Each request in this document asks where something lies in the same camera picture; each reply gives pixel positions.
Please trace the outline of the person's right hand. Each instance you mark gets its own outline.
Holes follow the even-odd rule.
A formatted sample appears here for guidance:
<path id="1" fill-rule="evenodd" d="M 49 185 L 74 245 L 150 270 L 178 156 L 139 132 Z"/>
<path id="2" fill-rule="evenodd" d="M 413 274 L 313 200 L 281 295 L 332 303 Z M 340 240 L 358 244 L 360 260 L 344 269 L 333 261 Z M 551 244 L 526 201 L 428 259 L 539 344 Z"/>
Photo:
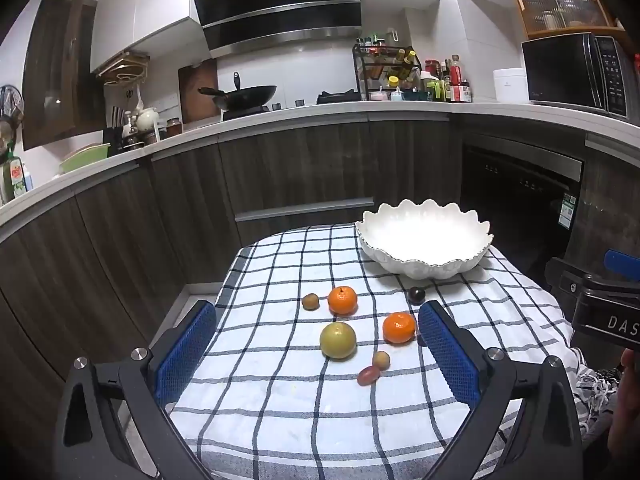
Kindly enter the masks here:
<path id="1" fill-rule="evenodd" d="M 636 371 L 638 356 L 625 349 L 620 357 L 624 368 L 616 393 L 616 408 L 608 433 L 608 450 L 614 460 L 624 460 L 639 448 L 639 373 Z"/>

